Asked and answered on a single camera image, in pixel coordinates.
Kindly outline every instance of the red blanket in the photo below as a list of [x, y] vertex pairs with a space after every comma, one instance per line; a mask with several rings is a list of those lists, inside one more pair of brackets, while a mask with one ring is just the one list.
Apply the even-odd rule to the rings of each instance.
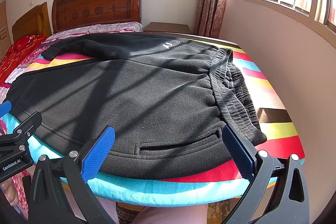
[[9, 47], [6, 56], [0, 61], [0, 84], [3, 84], [11, 72], [47, 37], [45, 35], [31, 35], [23, 37]]

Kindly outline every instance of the nightstand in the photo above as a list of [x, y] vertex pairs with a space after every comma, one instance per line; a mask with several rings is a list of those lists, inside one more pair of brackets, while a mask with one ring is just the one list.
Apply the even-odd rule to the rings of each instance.
[[144, 32], [172, 32], [191, 34], [189, 26], [183, 24], [151, 22], [144, 29]]

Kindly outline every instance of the person's leg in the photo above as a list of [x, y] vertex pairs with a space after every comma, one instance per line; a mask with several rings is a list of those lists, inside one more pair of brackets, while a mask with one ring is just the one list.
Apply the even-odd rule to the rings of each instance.
[[157, 208], [144, 207], [132, 224], [206, 224], [208, 205]]
[[[67, 199], [69, 201], [69, 204], [75, 216], [85, 220], [72, 193], [66, 189], [64, 189], [64, 192], [67, 196]], [[103, 206], [105, 211], [110, 215], [110, 217], [115, 221], [115, 223], [119, 224], [119, 219], [118, 219], [117, 210], [116, 210], [116, 202], [112, 200], [103, 199], [103, 198], [98, 198], [98, 201]]]

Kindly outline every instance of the metal bolt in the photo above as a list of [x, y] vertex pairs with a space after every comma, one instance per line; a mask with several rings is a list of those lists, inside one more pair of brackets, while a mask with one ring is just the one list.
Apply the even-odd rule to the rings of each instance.
[[259, 153], [259, 156], [263, 158], [266, 158], [268, 156], [268, 153], [265, 150], [260, 150], [258, 153]]
[[76, 150], [71, 151], [71, 152], [69, 153], [69, 156], [70, 156], [71, 158], [75, 158], [75, 157], [78, 156], [78, 152], [77, 152]]
[[40, 160], [40, 161], [44, 161], [46, 158], [47, 158], [46, 155], [41, 155], [41, 156], [39, 157], [39, 160]]
[[299, 156], [297, 154], [291, 154], [292, 160], [299, 160]]

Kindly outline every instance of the colorful striped fabric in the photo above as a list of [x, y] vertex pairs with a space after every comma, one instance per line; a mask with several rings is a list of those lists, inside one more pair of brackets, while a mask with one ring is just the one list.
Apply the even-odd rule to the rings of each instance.
[[[268, 138], [265, 143], [256, 148], [268, 151], [271, 156], [282, 158], [288, 158], [290, 154], [295, 153], [303, 162], [305, 154], [295, 127], [266, 77], [239, 47], [213, 45], [231, 48], [234, 51], [234, 64], [244, 76], [257, 111], [261, 130]], [[26, 71], [40, 70], [88, 58], [76, 53], [66, 53], [48, 61], [40, 56]], [[61, 156], [37, 138], [36, 142], [30, 145], [36, 147], [39, 153], [43, 150], [48, 155], [50, 153]], [[230, 160], [197, 175], [162, 181], [133, 180], [100, 173], [96, 179], [89, 181], [89, 185], [94, 193], [102, 198], [144, 206], [169, 207], [210, 203], [239, 196], [246, 189], [248, 182], [241, 178], [236, 165]]]

